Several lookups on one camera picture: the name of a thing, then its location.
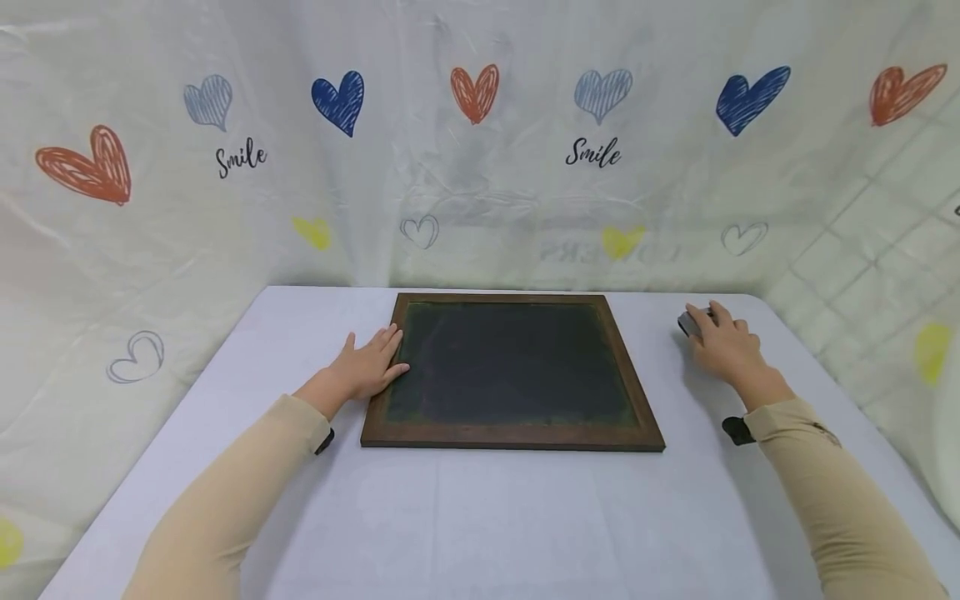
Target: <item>table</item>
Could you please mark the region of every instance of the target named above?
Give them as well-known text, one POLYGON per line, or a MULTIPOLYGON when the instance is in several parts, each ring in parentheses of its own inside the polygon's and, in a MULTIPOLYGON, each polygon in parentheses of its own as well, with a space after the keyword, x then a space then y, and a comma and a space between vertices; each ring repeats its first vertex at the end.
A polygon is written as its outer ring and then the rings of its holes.
MULTIPOLYGON (((118 598, 182 490, 284 392, 388 322, 397 289, 270 287, 41 598, 118 598)), ((245 598, 566 600, 820 597, 776 474, 720 429, 733 391, 677 328, 695 294, 606 294, 663 454, 361 448, 365 403, 292 482, 243 566, 245 598)), ((896 451, 761 300, 718 295, 877 480, 960 596, 960 537, 896 451)))

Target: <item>wrist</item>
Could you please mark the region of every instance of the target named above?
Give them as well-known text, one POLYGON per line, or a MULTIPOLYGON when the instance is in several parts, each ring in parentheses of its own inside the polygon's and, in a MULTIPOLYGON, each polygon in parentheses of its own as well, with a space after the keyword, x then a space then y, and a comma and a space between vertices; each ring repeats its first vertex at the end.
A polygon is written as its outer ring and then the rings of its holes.
POLYGON ((300 386, 294 396, 317 409, 327 420, 333 420, 354 393, 342 377, 330 368, 325 368, 317 371, 300 386))
POLYGON ((737 377, 730 383, 740 395, 748 413, 763 406, 792 400, 797 396, 787 385, 782 373, 773 367, 763 367, 737 377))

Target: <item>heart outline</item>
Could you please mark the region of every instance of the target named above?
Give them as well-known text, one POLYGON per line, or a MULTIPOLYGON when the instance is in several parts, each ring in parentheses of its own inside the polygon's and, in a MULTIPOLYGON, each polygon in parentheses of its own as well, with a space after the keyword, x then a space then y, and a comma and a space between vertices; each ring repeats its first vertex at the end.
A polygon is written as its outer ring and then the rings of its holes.
POLYGON ((227 112, 233 102, 233 87, 223 75, 204 78, 200 87, 189 84, 183 89, 187 114, 197 125, 213 125, 227 132, 227 112))
POLYGON ((621 258, 626 258, 643 240, 646 232, 647 228, 644 226, 633 228, 629 231, 621 231, 618 228, 605 228, 601 236, 604 252, 607 253, 607 256, 613 262, 621 258))
POLYGON ((733 256, 743 256, 743 255, 746 254, 747 252, 749 252, 749 251, 753 250, 754 248, 756 248, 757 246, 759 246, 760 242, 763 241, 763 238, 765 238, 765 237, 767 236, 767 231, 769 231, 769 230, 770 230, 770 226, 767 225, 766 223, 762 223, 762 222, 751 223, 751 224, 749 224, 746 228, 744 228, 744 229, 742 229, 742 230, 740 229, 740 225, 739 225, 738 223, 734 223, 733 225, 727 226, 727 228, 725 228, 725 229, 723 230, 723 233, 720 234, 720 244, 723 245, 724 250, 726 250, 727 252, 729 252, 731 255, 733 255, 733 256), (759 231, 759 234, 758 234, 758 236, 756 237, 756 239, 754 239, 753 241, 751 241, 751 242, 747 245, 747 247, 746 247, 745 249, 743 249, 743 250, 740 251, 740 252, 735 252, 733 249, 731 249, 731 248, 727 245, 727 234, 730 233, 731 231, 733 231, 734 229, 736 229, 736 239, 737 239, 737 241, 742 240, 742 239, 743 239, 743 236, 746 235, 751 229, 757 229, 757 230, 759 231))
POLYGON ((437 221, 437 217, 431 214, 423 215, 419 222, 414 221, 413 219, 404 219, 400 222, 400 233, 402 233, 403 237, 413 242, 414 245, 421 250, 429 250, 429 248, 433 246, 433 243, 437 241, 437 237, 440 235, 440 222, 437 221), (413 225, 417 229, 417 236, 419 237, 420 229, 423 227, 424 222, 431 225, 432 231, 430 233, 430 241, 428 241, 426 244, 421 244, 407 231, 407 224, 413 225))
POLYGON ((753 87, 742 75, 733 75, 727 80, 717 98, 716 113, 720 122, 733 137, 738 137, 747 126, 773 104, 790 81, 789 66, 780 66, 756 80, 753 87))
POLYGON ((47 146, 37 150, 34 159, 40 171, 69 190, 118 206, 126 204, 132 182, 120 138, 106 125, 97 125, 90 130, 90 152, 93 160, 67 148, 47 146))
POLYGON ((479 124, 493 108, 493 100, 500 87, 500 70, 493 63, 480 71, 476 84, 469 73, 459 66, 450 71, 450 89, 460 111, 473 125, 479 124))
POLYGON ((604 77, 591 69, 580 76, 573 90, 573 103, 593 115, 597 125, 607 113, 623 102, 634 86, 634 76, 627 69, 615 69, 604 77))
POLYGON ((947 64, 934 64, 908 81, 898 66, 880 71, 870 88, 870 115, 874 127, 890 125, 923 102, 947 76, 947 64))
POLYGON ((313 106, 327 121, 347 137, 353 137, 353 127, 363 107, 364 83, 360 73, 347 71, 340 80, 339 89, 320 78, 310 87, 310 96, 313 106))
POLYGON ((323 219, 314 219, 307 221, 300 217, 294 217, 294 229, 300 234, 308 244, 319 251, 324 251, 330 247, 330 225, 323 219))
POLYGON ((112 361, 109 365, 107 365, 107 379, 109 379, 113 383, 126 385, 128 383, 136 383, 137 381, 143 381, 144 379, 148 377, 152 377, 153 375, 157 374, 160 371, 160 369, 163 367, 163 360, 164 360, 163 340, 160 338, 160 336, 156 332, 150 331, 149 329, 143 329, 143 330, 137 331, 130 337, 130 340, 128 340, 127 342, 127 356, 128 358, 117 358, 114 361, 112 361), (140 361, 138 361, 136 358, 135 347, 137 342, 142 342, 142 341, 149 342, 151 347, 154 349, 154 353, 156 354, 156 369, 153 372, 150 372, 136 379, 130 379, 121 374, 118 374, 114 370, 117 365, 122 365, 126 363, 133 363, 134 365, 140 364, 140 361))

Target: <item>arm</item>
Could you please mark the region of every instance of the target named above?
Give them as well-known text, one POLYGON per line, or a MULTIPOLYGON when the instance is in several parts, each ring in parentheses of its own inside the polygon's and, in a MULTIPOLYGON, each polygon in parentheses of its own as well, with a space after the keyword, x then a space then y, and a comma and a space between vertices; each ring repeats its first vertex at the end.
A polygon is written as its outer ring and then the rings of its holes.
POLYGON ((174 502, 147 540, 125 599, 239 598, 240 563, 330 425, 281 396, 174 502))
POLYGON ((744 419, 804 528, 827 600, 946 600, 923 549, 883 492, 767 366, 759 338, 712 302, 714 322, 688 306, 704 332, 697 362, 730 383, 744 419))
POLYGON ((388 369, 402 332, 354 336, 330 367, 280 399, 191 483, 147 540, 125 600, 240 597, 240 563, 287 483, 326 439, 351 397, 372 396, 409 369, 388 369))

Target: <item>left hand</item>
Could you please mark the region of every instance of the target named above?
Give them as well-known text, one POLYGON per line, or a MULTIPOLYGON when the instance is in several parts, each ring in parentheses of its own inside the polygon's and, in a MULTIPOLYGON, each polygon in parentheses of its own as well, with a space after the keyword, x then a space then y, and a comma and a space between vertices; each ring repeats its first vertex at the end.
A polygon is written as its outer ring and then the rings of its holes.
POLYGON ((357 349, 354 347, 356 335, 350 332, 340 355, 328 368, 346 386, 349 397, 375 396, 410 370, 406 363, 388 369, 401 339, 403 331, 392 324, 377 331, 366 346, 357 349))
POLYGON ((366 346, 357 349, 356 335, 351 332, 336 360, 317 371, 294 396, 333 420, 347 400, 379 394, 410 370, 406 363, 387 368, 402 338, 403 332, 393 324, 377 331, 366 346))

